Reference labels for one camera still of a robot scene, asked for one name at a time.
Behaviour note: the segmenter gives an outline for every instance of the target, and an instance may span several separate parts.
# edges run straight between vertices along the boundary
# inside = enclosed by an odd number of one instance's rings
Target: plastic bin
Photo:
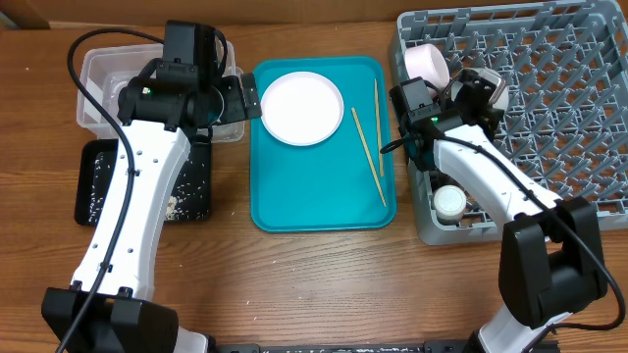
[[[227,65],[225,75],[242,74],[236,67],[234,47],[227,42]],[[153,58],[161,58],[162,44],[131,45],[92,49],[87,52],[80,70],[80,81],[89,93],[118,121],[118,95],[129,80]],[[118,135],[102,118],[85,97],[79,92],[77,103],[77,123],[88,128],[98,138],[117,138]],[[212,142],[235,142],[244,136],[244,122],[213,127]]]
[[[401,14],[390,48],[394,84],[404,51],[432,43],[449,70],[492,68],[508,81],[495,146],[563,198],[583,196],[600,228],[628,228],[628,27],[612,0],[569,0]],[[461,223],[441,225],[439,173],[408,166],[419,236],[428,244],[500,240],[470,198]]]

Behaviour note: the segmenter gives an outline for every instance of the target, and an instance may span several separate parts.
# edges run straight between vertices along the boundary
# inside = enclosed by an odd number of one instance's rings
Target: white plate
[[[309,146],[330,137],[342,122],[344,103],[333,82],[308,73],[277,78],[262,97],[264,127],[281,142]]]

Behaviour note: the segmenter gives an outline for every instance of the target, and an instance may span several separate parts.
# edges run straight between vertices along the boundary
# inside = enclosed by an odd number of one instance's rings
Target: plastic dish rack
[[[495,146],[563,198],[598,208],[602,230],[628,228],[628,28],[610,0],[571,0],[401,14],[390,57],[408,79],[406,48],[432,43],[450,72],[491,68],[508,82],[509,109]],[[443,226],[432,203],[438,172],[408,166],[419,236],[428,244],[500,240],[469,197],[464,218]]]

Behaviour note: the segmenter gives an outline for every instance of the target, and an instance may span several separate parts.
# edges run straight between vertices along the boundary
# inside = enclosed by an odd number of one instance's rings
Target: black tray
[[[173,188],[166,222],[205,220],[211,213],[211,137],[196,135],[191,145]],[[75,205],[79,225],[98,224],[117,152],[117,139],[89,141],[83,147]]]

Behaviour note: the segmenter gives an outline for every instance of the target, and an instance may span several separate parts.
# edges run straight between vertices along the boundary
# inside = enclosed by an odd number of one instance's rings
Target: chopstick
[[[377,124],[377,154],[380,156],[380,176],[384,177],[384,156],[382,156],[382,129],[380,128],[380,97],[377,94],[377,79],[375,78],[375,118]]]
[[[375,166],[373,165],[373,160],[371,159],[371,152],[369,152],[369,146],[366,145],[366,138],[364,138],[364,133],[362,132],[362,126],[360,125],[360,120],[357,119],[357,113],[355,113],[355,108],[351,108],[351,113],[353,113],[353,119],[355,120],[355,124],[357,125],[357,131],[360,132],[360,138],[362,139],[364,152],[366,153],[366,158],[369,160],[369,165],[371,166],[371,172],[373,172],[373,179],[375,180],[375,183],[377,184],[377,189],[380,190],[380,196],[382,197],[382,202],[384,203],[384,207],[387,207],[386,199],[384,198],[384,191],[382,191],[380,180],[377,177],[377,172],[375,172]]]

